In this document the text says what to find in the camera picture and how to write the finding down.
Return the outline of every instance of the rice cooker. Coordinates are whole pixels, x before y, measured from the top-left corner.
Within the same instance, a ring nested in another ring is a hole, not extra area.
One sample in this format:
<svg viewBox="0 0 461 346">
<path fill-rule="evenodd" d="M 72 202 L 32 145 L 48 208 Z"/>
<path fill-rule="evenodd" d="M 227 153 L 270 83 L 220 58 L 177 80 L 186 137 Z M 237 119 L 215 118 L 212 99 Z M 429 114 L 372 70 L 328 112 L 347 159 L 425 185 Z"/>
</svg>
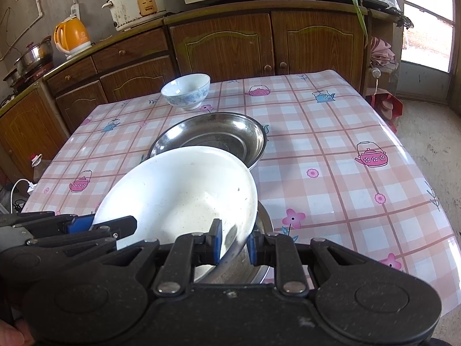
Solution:
<svg viewBox="0 0 461 346">
<path fill-rule="evenodd" d="M 107 0 L 117 31 L 125 31 L 141 23 L 164 16 L 163 0 Z"/>
</svg>

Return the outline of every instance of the metal rivet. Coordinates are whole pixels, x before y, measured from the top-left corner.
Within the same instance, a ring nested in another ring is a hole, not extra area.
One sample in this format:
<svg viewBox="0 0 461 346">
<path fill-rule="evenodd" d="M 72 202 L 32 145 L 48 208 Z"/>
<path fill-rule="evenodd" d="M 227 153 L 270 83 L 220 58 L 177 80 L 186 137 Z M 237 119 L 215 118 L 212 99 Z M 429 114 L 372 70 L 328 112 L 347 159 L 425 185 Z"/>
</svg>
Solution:
<svg viewBox="0 0 461 346">
<path fill-rule="evenodd" d="M 306 285 L 299 281 L 290 281 L 284 285 L 284 291 L 292 294 L 299 294 L 306 290 Z"/>
<path fill-rule="evenodd" d="M 178 292 L 181 286 L 177 282 L 162 282 L 160 285 L 157 286 L 158 292 L 162 292 L 165 294 L 174 294 Z"/>
</svg>

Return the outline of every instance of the pink checkered tablecloth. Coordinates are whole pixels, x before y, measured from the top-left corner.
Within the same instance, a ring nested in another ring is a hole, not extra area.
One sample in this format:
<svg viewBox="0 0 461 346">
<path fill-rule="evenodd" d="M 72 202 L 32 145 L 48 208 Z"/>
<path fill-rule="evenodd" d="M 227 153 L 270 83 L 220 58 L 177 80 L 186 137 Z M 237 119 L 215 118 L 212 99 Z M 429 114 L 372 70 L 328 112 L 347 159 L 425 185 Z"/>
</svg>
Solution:
<svg viewBox="0 0 461 346">
<path fill-rule="evenodd" d="M 95 212 L 160 133 L 217 111 L 251 116 L 268 133 L 252 174 L 276 231 L 297 242 L 325 237 L 417 276 L 436 288 L 444 313 L 461 303 L 460 249 L 434 191 L 382 119 L 331 70 L 214 83 L 192 112 L 160 94 L 100 105 L 24 210 Z"/>
</svg>

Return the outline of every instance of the red bag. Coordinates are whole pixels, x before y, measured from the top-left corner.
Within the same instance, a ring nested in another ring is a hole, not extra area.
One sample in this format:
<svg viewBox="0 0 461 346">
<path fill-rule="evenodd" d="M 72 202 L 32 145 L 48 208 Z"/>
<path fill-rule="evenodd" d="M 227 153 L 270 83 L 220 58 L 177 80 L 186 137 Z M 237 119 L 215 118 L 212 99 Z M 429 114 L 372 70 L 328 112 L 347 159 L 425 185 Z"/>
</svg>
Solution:
<svg viewBox="0 0 461 346">
<path fill-rule="evenodd" d="M 397 120 L 403 114 L 402 101 L 398 100 L 398 98 L 387 90 L 377 89 L 376 95 L 374 91 L 374 89 L 369 89 L 365 100 L 386 121 L 393 133 L 397 133 Z"/>
</svg>

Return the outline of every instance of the blue and white porcelain bowl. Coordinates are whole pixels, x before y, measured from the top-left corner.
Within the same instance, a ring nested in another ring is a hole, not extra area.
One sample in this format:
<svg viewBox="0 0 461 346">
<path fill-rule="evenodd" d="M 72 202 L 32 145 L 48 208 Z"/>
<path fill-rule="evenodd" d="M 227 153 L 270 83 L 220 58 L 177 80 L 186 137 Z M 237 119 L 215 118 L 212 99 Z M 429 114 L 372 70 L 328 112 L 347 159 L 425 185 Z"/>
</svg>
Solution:
<svg viewBox="0 0 461 346">
<path fill-rule="evenodd" d="M 165 84 L 161 93 L 168 104 L 182 110 L 193 110 L 205 100 L 209 90 L 210 77 L 208 75 L 190 74 Z"/>
</svg>

